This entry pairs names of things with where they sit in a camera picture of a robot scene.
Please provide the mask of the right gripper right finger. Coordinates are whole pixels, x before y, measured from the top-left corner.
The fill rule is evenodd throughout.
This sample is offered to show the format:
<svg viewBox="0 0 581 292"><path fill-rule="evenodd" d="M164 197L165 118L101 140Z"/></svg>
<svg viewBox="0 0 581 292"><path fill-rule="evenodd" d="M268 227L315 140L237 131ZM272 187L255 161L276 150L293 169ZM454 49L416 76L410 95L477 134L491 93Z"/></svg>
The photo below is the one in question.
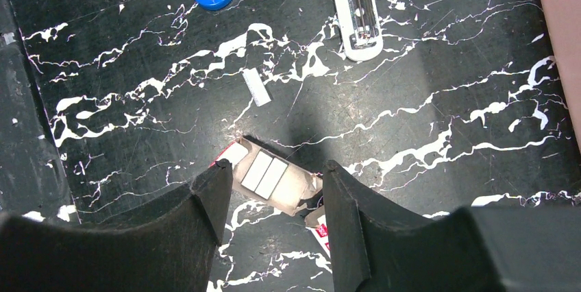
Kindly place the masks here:
<svg viewBox="0 0 581 292"><path fill-rule="evenodd" d="M336 291L579 291L580 209L464 206L433 220L326 162Z"/></svg>

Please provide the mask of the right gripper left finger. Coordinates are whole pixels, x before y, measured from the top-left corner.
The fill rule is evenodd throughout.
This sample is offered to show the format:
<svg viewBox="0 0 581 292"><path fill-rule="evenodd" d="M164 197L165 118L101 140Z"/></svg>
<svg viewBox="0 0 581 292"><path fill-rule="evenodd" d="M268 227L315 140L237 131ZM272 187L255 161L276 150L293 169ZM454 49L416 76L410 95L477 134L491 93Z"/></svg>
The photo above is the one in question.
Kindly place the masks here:
<svg viewBox="0 0 581 292"><path fill-rule="evenodd" d="M222 243L232 164L97 225L1 214L2 291L205 291Z"/></svg>

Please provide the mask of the cardboard staples tray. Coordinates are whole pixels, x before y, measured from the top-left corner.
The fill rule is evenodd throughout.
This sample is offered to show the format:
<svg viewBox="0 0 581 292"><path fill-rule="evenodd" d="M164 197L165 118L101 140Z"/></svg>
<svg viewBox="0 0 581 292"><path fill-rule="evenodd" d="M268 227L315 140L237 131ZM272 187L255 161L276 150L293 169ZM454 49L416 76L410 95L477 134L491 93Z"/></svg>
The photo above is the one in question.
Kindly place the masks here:
<svg viewBox="0 0 581 292"><path fill-rule="evenodd" d="M311 173L267 148L240 137L215 159L232 164L232 188L294 216L308 207L307 201L323 189L320 175Z"/></svg>

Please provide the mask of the silver staple strip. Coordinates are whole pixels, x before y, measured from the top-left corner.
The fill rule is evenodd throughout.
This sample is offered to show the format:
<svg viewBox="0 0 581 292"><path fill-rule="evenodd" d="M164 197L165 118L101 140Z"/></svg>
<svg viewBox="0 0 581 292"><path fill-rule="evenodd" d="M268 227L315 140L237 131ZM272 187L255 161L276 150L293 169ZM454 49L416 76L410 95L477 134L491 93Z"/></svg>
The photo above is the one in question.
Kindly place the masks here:
<svg viewBox="0 0 581 292"><path fill-rule="evenodd" d="M258 107L271 102L271 98L268 94L268 91L264 86L263 81L260 78L260 74L258 73L256 68L244 69L243 78L255 104Z"/></svg>

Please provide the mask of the beige stapler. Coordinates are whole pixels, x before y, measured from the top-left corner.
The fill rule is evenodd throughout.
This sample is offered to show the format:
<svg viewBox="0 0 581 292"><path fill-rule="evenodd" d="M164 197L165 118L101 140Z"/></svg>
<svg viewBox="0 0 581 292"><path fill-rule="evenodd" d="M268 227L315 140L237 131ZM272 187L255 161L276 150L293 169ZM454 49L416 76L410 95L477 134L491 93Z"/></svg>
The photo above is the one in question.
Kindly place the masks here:
<svg viewBox="0 0 581 292"><path fill-rule="evenodd" d="M334 0L345 55L362 62L383 50L382 29L375 0Z"/></svg>

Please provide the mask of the red staples box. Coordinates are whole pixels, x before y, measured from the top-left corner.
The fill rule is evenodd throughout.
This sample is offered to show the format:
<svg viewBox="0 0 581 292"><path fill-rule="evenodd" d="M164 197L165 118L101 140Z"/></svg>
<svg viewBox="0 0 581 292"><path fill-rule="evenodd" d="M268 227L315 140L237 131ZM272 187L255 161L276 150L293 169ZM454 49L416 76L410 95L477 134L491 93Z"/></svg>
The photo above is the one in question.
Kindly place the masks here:
<svg viewBox="0 0 581 292"><path fill-rule="evenodd" d="M307 229L313 233L326 256L330 258L330 241L326 225L325 207L321 206L305 216L305 224Z"/></svg>

